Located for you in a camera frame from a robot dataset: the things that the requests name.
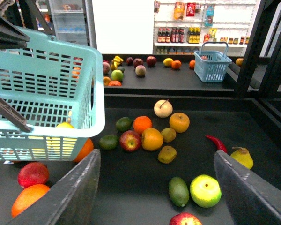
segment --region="light blue basket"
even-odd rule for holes
[[[0,115],[0,160],[72,161],[86,139],[105,126],[102,55],[18,29],[30,41],[25,49],[0,51],[0,97],[32,131],[25,133]],[[64,121],[75,128],[55,128]]]
[[[219,51],[202,51],[205,44],[226,44],[224,53]],[[195,73],[203,82],[222,82],[232,60],[227,57],[227,42],[205,42],[199,51],[195,51]]]

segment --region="pear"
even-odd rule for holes
[[[230,156],[250,170],[254,163],[249,151],[242,147],[233,147],[232,149],[237,150],[234,151]]]

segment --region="glass door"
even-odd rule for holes
[[[88,45],[84,0],[49,0],[58,40]]]

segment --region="red chili pepper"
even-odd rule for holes
[[[205,135],[205,137],[210,139],[211,141],[213,141],[218,150],[222,150],[227,153],[227,149],[226,149],[225,145],[223,144],[223,142],[221,142],[220,139],[210,136],[210,135]]]

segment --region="basket handle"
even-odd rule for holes
[[[227,52],[228,52],[228,43],[227,42],[225,42],[225,41],[207,41],[207,42],[204,42],[203,44],[202,44],[202,46],[201,46],[201,49],[200,49],[200,52],[199,52],[199,56],[201,56],[201,51],[202,51],[202,48],[203,48],[203,46],[205,45],[205,44],[225,44],[226,45],[226,49],[225,49],[225,51],[224,51],[224,53],[223,53],[223,57],[227,57]]]

